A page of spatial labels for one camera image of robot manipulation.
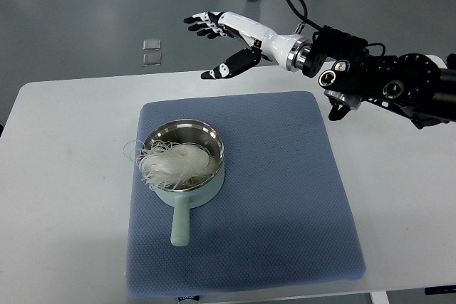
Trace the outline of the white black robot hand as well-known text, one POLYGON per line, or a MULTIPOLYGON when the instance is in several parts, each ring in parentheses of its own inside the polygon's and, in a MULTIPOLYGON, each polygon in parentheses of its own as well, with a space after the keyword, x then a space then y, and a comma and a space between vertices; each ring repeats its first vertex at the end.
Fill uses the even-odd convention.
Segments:
POLYGON ((224 62, 201 74, 203 80, 228 79, 258 65, 261 59, 276 61, 288 71, 302 70, 312 77, 315 50, 294 33, 281 35, 271 28, 233 12, 202 12, 184 19, 188 30, 208 39, 234 38, 246 45, 224 62))

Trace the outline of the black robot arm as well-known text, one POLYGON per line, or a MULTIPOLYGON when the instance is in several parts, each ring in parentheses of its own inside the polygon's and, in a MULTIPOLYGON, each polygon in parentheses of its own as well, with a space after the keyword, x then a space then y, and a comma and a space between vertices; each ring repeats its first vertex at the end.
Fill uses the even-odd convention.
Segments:
POLYGON ((294 58, 305 76, 318 77, 331 104, 329 120, 342 120, 368 102, 418 129, 455 121, 455 70, 419 53, 373 56, 369 47, 364 38, 324 26, 294 58))

